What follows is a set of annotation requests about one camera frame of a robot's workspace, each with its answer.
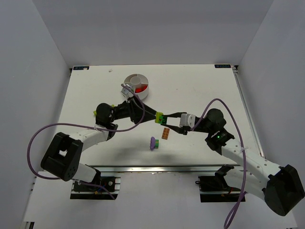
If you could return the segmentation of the green yellow lego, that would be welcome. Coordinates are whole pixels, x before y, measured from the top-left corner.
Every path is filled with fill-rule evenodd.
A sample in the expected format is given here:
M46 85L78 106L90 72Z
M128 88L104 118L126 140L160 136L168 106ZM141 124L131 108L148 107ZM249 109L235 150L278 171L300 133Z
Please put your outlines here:
M162 112L156 112L155 123L167 124L167 116L165 116Z

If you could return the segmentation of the purple green lego piece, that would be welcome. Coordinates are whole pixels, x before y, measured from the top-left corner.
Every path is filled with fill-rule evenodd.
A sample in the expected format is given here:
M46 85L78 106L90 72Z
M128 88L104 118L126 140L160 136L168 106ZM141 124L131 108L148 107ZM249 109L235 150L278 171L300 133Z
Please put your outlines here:
M159 140L152 136L150 140L150 150L153 151L158 148L159 148Z

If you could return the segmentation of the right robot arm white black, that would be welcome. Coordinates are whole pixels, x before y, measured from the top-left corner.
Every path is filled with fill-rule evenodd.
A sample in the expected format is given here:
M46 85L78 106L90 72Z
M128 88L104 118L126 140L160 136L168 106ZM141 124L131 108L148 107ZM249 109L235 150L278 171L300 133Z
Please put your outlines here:
M209 148L243 167L244 174L229 165L216 173L217 179L229 187L242 185L247 193L262 199L277 215L286 216L304 197L305 191L297 170L291 166L280 166L247 150L241 142L226 131L226 120L219 109L210 109L203 119L185 112L170 115L179 118L179 126L167 125L179 134L189 131L207 133L205 141Z

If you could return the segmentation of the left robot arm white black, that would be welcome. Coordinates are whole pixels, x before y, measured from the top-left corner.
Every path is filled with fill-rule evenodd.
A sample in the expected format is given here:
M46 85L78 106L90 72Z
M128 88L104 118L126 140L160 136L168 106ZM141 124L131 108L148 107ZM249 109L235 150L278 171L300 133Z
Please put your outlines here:
M74 179L96 184L101 173L81 164L81 154L94 145L112 139L118 128L113 121L128 117L138 124L156 119L156 111L134 97L115 107L101 103L96 108L97 127L87 127L70 135L57 133L41 161L41 167L63 181Z

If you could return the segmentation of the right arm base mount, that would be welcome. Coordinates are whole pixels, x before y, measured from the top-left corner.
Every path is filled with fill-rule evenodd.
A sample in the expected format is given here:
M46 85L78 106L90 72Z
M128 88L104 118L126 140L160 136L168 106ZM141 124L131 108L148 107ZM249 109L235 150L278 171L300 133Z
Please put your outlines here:
M237 202L240 196L240 189L227 184L224 176L232 165L220 167L213 176L199 176L195 184L199 187L201 203L233 203Z

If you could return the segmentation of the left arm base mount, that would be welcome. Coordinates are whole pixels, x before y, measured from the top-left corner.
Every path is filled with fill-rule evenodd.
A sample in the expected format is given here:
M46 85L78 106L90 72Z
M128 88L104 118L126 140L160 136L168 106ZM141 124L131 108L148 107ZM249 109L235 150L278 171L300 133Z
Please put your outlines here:
M89 186L74 181L70 199L77 200L115 200L119 194L121 177L101 177L96 186Z

